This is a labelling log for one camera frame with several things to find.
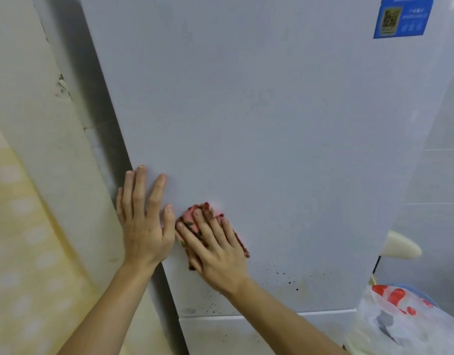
beige wall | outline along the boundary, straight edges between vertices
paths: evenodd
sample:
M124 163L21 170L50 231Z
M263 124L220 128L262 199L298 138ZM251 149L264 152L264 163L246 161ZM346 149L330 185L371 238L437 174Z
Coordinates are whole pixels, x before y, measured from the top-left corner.
M0 0L0 128L100 288L123 258L121 227L32 0ZM127 342L170 354L148 292Z

blue sticker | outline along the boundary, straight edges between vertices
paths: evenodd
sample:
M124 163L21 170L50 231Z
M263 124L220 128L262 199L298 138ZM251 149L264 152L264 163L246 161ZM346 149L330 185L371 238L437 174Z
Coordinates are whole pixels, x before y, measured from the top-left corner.
M424 34L434 0L381 0L373 38Z

plastic bag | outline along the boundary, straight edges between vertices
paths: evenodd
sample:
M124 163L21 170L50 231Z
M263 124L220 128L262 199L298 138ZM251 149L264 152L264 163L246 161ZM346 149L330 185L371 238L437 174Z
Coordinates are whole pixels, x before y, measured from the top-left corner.
M454 354L454 318L414 293L368 286L347 350L359 354Z

person's right hand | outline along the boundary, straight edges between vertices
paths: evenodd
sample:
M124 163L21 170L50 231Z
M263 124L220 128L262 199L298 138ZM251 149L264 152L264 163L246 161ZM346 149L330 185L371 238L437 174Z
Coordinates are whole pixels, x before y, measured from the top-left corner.
M196 209L194 219L207 247L183 223L176 225L187 244L189 262L213 289L227 298L233 296L249 279L242 246L226 218L220 225L212 212L206 212L204 218Z

gray tiled wall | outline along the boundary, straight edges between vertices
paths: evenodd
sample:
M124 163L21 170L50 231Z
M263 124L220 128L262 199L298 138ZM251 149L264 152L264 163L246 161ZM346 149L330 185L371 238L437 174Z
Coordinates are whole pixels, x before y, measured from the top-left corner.
M382 258L378 281L414 286L454 316L454 77L393 230L418 243L423 255Z

